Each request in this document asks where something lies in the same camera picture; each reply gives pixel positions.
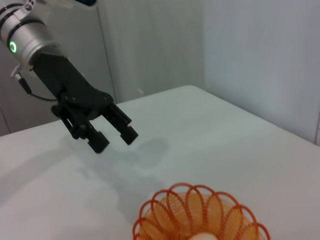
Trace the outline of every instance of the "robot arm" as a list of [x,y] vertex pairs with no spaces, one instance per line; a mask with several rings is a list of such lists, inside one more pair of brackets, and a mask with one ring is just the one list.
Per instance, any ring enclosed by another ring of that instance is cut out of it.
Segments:
[[[1,41],[21,66],[34,71],[56,97],[57,105],[51,111],[62,120],[74,139],[88,139],[91,148],[101,153],[109,141],[95,130],[90,120],[102,115],[130,145],[138,136],[128,126],[130,118],[114,104],[108,93],[92,87],[65,57],[45,23],[32,13],[35,6],[36,0],[27,0],[25,4],[20,0],[0,0]],[[24,80],[19,67],[13,75]]]

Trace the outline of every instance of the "white table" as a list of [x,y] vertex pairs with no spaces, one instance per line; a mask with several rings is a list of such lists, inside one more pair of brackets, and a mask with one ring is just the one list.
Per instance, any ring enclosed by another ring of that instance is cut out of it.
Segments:
[[192,86],[122,103],[139,137],[95,154],[60,121],[0,138],[1,240],[126,240],[141,204],[177,182],[247,205],[272,239],[318,239],[320,149]]

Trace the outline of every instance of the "black cable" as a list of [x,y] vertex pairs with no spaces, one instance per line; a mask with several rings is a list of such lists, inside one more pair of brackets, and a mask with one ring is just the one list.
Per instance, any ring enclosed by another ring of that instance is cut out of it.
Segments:
[[25,92],[27,94],[29,94],[30,96],[32,96],[32,97],[34,97],[36,99],[40,99],[40,100],[47,101],[47,102],[55,102],[55,101],[57,101],[57,99],[49,99],[49,98],[45,98],[45,97],[33,94],[29,84],[27,83],[27,81],[24,78],[20,78],[19,79],[19,84],[25,90]]

